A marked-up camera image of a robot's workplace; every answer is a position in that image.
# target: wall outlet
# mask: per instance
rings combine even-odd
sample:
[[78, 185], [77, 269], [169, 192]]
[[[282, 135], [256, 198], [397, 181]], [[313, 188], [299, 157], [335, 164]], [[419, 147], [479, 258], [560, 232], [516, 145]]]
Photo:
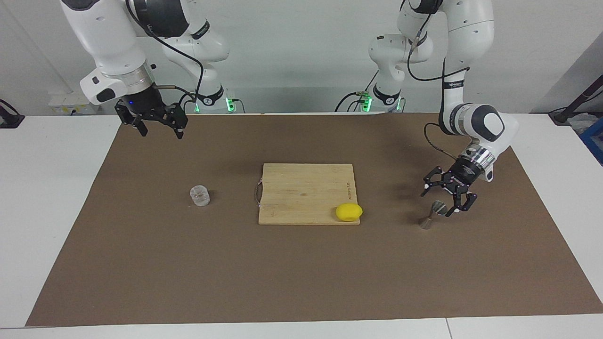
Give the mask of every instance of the wall outlet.
[[99, 107], [91, 104], [82, 93], [53, 95], [48, 105], [59, 115], [96, 114]]

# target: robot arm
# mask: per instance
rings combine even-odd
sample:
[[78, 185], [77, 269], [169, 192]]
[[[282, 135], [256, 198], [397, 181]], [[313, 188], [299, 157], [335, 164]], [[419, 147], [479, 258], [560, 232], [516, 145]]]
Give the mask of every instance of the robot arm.
[[[159, 121], [171, 127], [180, 139], [188, 119], [179, 104], [166, 105], [156, 88], [147, 58], [136, 43], [135, 20], [145, 31], [167, 38], [165, 42], [198, 59], [196, 63], [169, 48], [166, 55], [194, 77], [198, 96], [204, 107], [234, 108], [226, 97], [217, 74], [202, 62], [226, 59], [228, 46], [200, 16], [196, 0], [62, 0], [63, 11], [78, 40], [94, 58], [96, 69], [80, 82], [82, 91], [93, 104], [120, 98], [115, 110], [124, 124], [131, 124], [145, 136], [144, 120]], [[206, 81], [199, 89], [200, 77]]]
[[405, 1], [398, 16], [398, 30], [401, 34], [378, 36], [371, 42], [368, 54], [379, 68], [372, 89], [375, 110], [391, 112], [396, 108], [405, 79], [401, 64], [425, 62], [433, 53], [434, 43], [427, 30], [423, 30], [415, 38], [427, 17], [428, 14], [412, 11]]
[[195, 85], [203, 75], [203, 87], [197, 100], [207, 110], [233, 110], [227, 98], [218, 73], [210, 64], [226, 60], [230, 47], [224, 38], [211, 27], [202, 15], [200, 4], [196, 0], [128, 0], [137, 20], [154, 34], [165, 37], [169, 46], [184, 52], [199, 63], [183, 57], [173, 49], [163, 45], [167, 58], [182, 67]]
[[[403, 11], [413, 18], [426, 16], [426, 27], [431, 15], [438, 10], [448, 20], [448, 53], [442, 73], [442, 105], [439, 125], [449, 135], [471, 137], [471, 143], [458, 156], [448, 171], [436, 167], [425, 178], [427, 194], [440, 186], [453, 195], [454, 204], [447, 217], [454, 212], [467, 211], [477, 199], [469, 187], [477, 178], [487, 182], [494, 179], [494, 162], [511, 144], [519, 124], [511, 115], [500, 113], [487, 104], [466, 103], [463, 98], [465, 74], [469, 65], [491, 47], [494, 39], [494, 17], [490, 0], [407, 0]], [[417, 30], [415, 41], [420, 38]]]

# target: brown paper surface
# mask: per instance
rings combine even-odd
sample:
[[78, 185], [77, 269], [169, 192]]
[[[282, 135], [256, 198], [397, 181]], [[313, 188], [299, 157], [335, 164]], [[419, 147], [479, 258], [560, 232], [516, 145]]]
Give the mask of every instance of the brown paper surface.
[[[181, 141], [121, 127], [27, 326], [603, 312], [512, 150], [469, 213], [418, 227], [451, 202], [419, 197], [452, 164], [423, 138], [436, 120], [192, 116]], [[452, 153], [468, 143], [429, 131]], [[362, 225], [258, 225], [264, 163], [352, 163]], [[192, 203], [195, 185], [210, 205]]]

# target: clear glass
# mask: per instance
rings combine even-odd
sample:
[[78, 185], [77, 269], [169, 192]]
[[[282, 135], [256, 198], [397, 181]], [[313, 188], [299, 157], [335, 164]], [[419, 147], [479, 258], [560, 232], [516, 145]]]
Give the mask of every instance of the clear glass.
[[199, 185], [191, 188], [191, 198], [195, 205], [199, 207], [209, 204], [209, 192], [205, 186]]

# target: lemon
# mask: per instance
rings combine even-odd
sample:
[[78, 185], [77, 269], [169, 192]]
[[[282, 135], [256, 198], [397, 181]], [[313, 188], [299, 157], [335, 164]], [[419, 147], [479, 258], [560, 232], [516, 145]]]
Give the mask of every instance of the lemon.
[[358, 204], [341, 204], [335, 210], [335, 214], [341, 221], [356, 221], [362, 215], [362, 207]]

